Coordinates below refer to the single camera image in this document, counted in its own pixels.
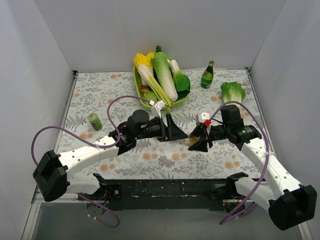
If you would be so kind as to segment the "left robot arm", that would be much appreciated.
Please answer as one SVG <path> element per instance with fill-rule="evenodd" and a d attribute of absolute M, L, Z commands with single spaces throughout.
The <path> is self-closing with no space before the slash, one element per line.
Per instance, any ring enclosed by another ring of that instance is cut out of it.
<path fill-rule="evenodd" d="M 87 145 L 68 152 L 55 153 L 47 151 L 39 161 L 33 178 L 46 202 L 59 199 L 66 193 L 87 194 L 95 200 L 106 196 L 106 182 L 97 173 L 82 176 L 82 169 L 101 160 L 117 157 L 136 146 L 137 140 L 157 138 L 159 142 L 183 140 L 188 136 L 166 114 L 162 117 L 149 119 L 144 110 L 136 110 L 126 122 L 118 126 L 120 136 L 116 131 L 110 132 L 92 146 Z"/>

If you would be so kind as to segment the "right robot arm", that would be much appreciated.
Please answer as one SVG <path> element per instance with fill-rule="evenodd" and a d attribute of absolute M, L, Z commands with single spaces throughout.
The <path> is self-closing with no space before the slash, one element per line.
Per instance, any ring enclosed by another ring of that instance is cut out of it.
<path fill-rule="evenodd" d="M 196 116 L 196 128 L 191 135 L 198 141 L 190 151 L 207 152 L 214 141 L 229 140 L 254 164 L 261 173 L 254 181 L 244 172 L 227 178 L 226 192 L 232 199 L 243 196 L 262 207 L 274 225 L 287 230 L 315 216 L 317 192 L 311 185 L 303 185 L 294 178 L 269 149 L 262 130 L 245 125 L 240 109 L 235 105 L 220 108 L 222 123 L 213 126 L 208 113 Z"/>

